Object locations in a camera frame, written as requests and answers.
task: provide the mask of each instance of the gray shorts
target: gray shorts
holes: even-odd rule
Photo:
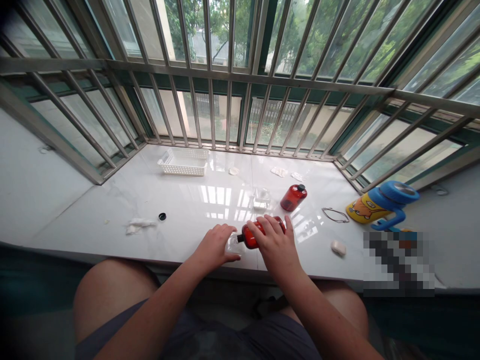
[[[115,316],[80,342],[75,348],[75,359],[93,359],[145,301],[141,301]],[[235,331],[219,322],[203,321],[185,309],[181,313],[163,353],[180,346],[188,338],[202,331],[218,331],[223,335],[235,337],[259,359],[321,359],[304,327],[279,312],[256,321],[242,331]]]

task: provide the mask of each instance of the hand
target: hand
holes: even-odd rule
[[[280,285],[301,274],[303,269],[295,248],[294,228],[290,217],[285,216],[285,234],[273,217],[265,215],[256,219],[263,226],[265,235],[253,222],[247,221],[246,224],[258,243],[263,261],[273,280]]]
[[[195,262],[197,268],[203,271],[205,276],[225,263],[240,260],[240,255],[225,252],[227,240],[236,231],[234,226],[215,225],[213,229],[206,232],[205,237],[188,260]]]

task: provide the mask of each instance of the blue lid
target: blue lid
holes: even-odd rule
[[[420,194],[413,187],[400,181],[387,181],[379,189],[382,195],[400,204],[410,204],[420,199]]]

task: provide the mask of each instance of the cartoon character print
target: cartoon character print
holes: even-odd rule
[[[375,204],[371,201],[367,201],[367,204],[372,208],[376,207]],[[357,201],[355,201],[355,203],[353,204],[353,207],[349,207],[348,210],[350,210],[351,213],[356,212],[358,216],[363,216],[367,220],[370,219],[373,213],[384,211],[384,209],[371,210],[362,202],[361,198],[357,199]]]

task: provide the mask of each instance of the person's left hand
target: person's left hand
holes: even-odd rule
[[[217,224],[205,234],[195,252],[189,260],[194,261],[196,266],[202,269],[205,275],[219,268],[225,263],[240,260],[240,255],[225,252],[227,240],[237,229],[227,224]]]

